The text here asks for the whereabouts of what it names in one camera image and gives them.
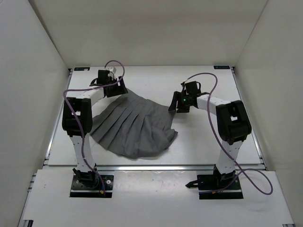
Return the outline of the grey pleated skirt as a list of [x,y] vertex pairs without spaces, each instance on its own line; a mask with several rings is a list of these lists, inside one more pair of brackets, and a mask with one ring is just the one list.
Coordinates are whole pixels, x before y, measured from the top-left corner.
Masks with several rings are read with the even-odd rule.
[[104,149],[128,159],[156,157],[177,137],[174,112],[133,91],[121,95],[93,118],[90,133]]

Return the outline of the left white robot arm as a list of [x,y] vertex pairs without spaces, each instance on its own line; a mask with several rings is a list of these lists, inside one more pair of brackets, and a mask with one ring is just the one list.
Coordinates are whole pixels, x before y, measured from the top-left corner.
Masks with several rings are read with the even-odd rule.
[[67,89],[63,92],[62,128],[70,137],[77,160],[73,169],[78,181],[88,189],[105,190],[91,153],[89,133],[93,127],[92,106],[105,97],[126,94],[123,76],[116,77],[115,67],[98,70],[89,88]]

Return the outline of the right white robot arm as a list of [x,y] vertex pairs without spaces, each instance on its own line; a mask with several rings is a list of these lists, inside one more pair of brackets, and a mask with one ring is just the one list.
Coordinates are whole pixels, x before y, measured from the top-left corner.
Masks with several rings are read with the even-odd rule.
[[214,166],[213,186],[224,189],[235,177],[235,161],[240,147],[251,134],[252,127],[241,100],[226,101],[201,92],[201,83],[182,83],[182,90],[173,93],[169,111],[188,113],[190,107],[205,110],[216,116],[217,130],[222,148]]

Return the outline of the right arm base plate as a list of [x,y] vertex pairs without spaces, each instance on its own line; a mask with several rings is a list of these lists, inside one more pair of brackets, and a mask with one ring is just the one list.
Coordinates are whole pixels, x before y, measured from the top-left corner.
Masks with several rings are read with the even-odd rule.
[[197,175],[196,180],[185,186],[198,188],[200,200],[240,200],[244,198],[238,179],[219,184],[214,175]]

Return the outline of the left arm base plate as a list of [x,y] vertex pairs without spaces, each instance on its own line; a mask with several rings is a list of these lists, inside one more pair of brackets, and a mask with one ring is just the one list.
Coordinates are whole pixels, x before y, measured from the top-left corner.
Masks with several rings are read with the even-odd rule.
[[103,180],[94,172],[81,173],[73,168],[73,179],[70,189],[72,198],[112,198],[114,172],[98,172]]

